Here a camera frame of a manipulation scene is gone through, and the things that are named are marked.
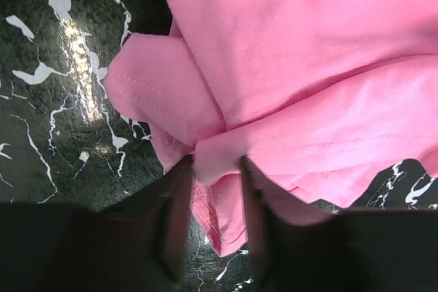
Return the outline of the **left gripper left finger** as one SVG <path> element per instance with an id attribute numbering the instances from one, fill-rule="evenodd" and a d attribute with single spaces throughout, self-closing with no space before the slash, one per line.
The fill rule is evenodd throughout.
<path id="1" fill-rule="evenodd" d="M 102 211 L 138 226 L 143 284 L 181 282 L 192 181 L 193 158 L 186 155 L 161 178 Z"/>

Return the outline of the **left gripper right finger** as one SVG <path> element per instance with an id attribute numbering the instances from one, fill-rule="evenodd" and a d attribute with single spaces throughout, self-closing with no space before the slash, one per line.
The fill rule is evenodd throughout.
<path id="1" fill-rule="evenodd" d="M 335 216 L 239 162 L 248 247 L 259 291 L 338 291 Z"/>

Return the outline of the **pink t shirt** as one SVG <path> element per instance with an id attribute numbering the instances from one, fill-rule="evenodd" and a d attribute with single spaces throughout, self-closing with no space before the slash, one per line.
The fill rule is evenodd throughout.
<path id="1" fill-rule="evenodd" d="M 350 206 L 404 159 L 437 173 L 437 0 L 167 0 L 103 84 L 161 164 L 194 156 L 193 214 L 220 256 L 247 240 L 240 157 L 292 195 Z"/>

